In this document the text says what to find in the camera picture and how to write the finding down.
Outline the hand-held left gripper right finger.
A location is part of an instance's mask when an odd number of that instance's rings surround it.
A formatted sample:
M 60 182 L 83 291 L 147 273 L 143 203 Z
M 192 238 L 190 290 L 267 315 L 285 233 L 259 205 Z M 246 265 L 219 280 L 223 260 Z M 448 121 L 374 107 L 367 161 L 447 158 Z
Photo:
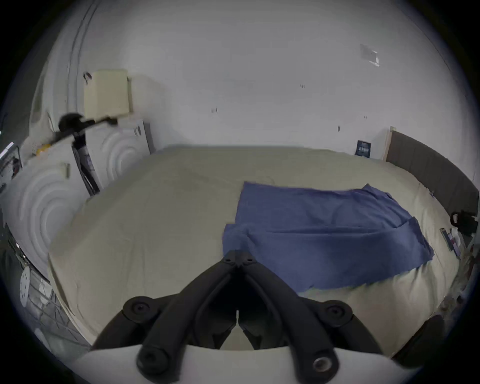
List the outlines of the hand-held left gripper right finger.
M 382 354 L 375 338 L 348 304 L 300 297 L 246 251 L 238 252 L 238 267 L 247 284 L 278 316 L 300 383 L 324 384 L 333 379 L 340 368 L 336 347 Z

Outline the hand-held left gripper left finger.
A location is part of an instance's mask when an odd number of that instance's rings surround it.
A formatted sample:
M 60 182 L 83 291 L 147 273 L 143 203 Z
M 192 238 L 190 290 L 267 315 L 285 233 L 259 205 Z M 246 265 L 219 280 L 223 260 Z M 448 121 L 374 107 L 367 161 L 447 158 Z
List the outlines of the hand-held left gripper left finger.
M 99 334 L 92 349 L 141 345 L 135 364 L 143 377 L 158 384 L 178 381 L 196 314 L 209 296 L 231 280 L 238 268 L 238 256 L 239 251 L 230 251 L 176 295 L 130 298 Z

